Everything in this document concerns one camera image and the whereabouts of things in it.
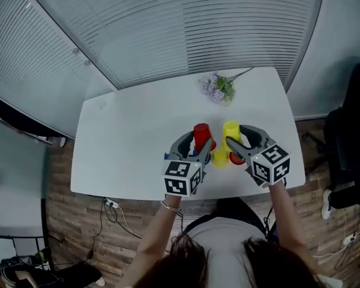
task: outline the flower bouquet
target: flower bouquet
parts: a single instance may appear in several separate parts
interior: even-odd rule
[[[208,77],[199,80],[202,93],[208,95],[213,102],[228,106],[235,96],[233,81],[252,68],[232,77],[219,76],[217,71],[214,71]]]

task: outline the power plug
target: power plug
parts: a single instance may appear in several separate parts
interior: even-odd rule
[[[344,245],[348,245],[348,244],[350,244],[350,243],[352,243],[352,242],[355,242],[355,241],[356,241],[356,236],[357,236],[356,233],[353,233],[353,234],[347,236],[347,237],[343,240],[343,244],[344,244]]]
[[[115,209],[118,209],[120,206],[119,203],[116,203],[112,199],[108,199],[108,198],[106,198],[106,204],[108,204],[111,207],[114,207]]]

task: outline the red cup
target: red cup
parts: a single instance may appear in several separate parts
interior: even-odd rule
[[[239,158],[238,156],[236,156],[232,151],[229,153],[229,160],[230,160],[233,164],[235,164],[235,165],[237,165],[237,166],[240,166],[240,165],[242,165],[242,164],[245,163],[244,160],[240,159],[240,158]]]
[[[193,127],[193,136],[194,136],[194,150],[200,152],[208,139],[212,137],[211,130],[209,129],[208,124],[197,124]],[[213,140],[211,151],[216,148],[216,142]]]

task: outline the bracelet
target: bracelet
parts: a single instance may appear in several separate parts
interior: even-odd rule
[[[160,203],[167,209],[171,210],[171,211],[176,211],[176,212],[179,212],[181,211],[181,208],[174,208],[174,207],[171,207],[171,206],[168,206],[167,204],[165,204],[162,200],[160,201]]]

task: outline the yellow cup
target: yellow cup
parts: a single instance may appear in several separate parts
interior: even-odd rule
[[[236,141],[239,141],[240,143],[242,143],[241,133],[240,133],[240,125],[238,122],[228,121],[228,122],[225,122],[223,125],[223,141],[221,143],[221,147],[225,151],[229,152],[232,150],[227,145],[226,137],[232,137]]]
[[[211,161],[217,167],[226,166],[229,162],[228,153],[223,148],[217,148],[212,153]]]

